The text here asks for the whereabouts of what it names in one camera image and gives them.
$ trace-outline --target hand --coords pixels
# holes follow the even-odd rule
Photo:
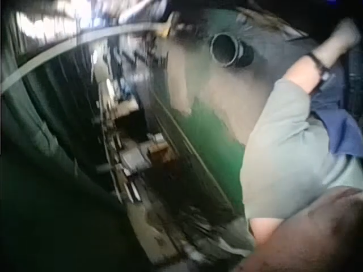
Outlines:
[[[331,34],[331,39],[339,44],[343,53],[357,45],[361,40],[359,29],[351,19],[342,20]]]

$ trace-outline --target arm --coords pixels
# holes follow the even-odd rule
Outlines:
[[[326,68],[331,68],[337,59],[360,40],[359,30],[354,23],[343,20],[332,35],[320,46],[313,50],[313,54]],[[308,56],[300,58],[283,76],[283,78],[300,86],[308,94],[320,81],[319,70]]]

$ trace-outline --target light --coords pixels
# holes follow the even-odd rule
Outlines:
[[[98,59],[98,53],[97,53],[97,50],[94,50],[93,51],[93,54],[92,54],[92,63],[93,64],[96,64],[97,63],[97,59]]]
[[[113,100],[115,98],[115,90],[113,89],[113,86],[109,79],[106,80],[106,85],[107,85],[108,94],[109,94],[111,100]]]

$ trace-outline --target green paint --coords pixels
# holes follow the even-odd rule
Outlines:
[[[238,213],[243,211],[239,171],[244,147],[234,140],[226,125],[204,103],[196,100],[192,114],[175,118],[208,170]]]

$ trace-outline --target metal bar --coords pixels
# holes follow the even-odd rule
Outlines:
[[[131,32],[161,31],[165,27],[166,23],[137,23],[137,24],[119,25],[117,27],[108,27],[108,28],[93,30],[86,33],[81,33],[40,53],[39,55],[32,58],[24,65],[22,65],[20,68],[18,68],[15,72],[9,75],[1,83],[1,95],[3,95],[19,79],[23,78],[25,75],[27,75],[35,68],[39,67],[46,61],[49,61],[52,58],[77,47],[78,45],[89,43],[91,41],[99,40],[105,37],[126,34]]]

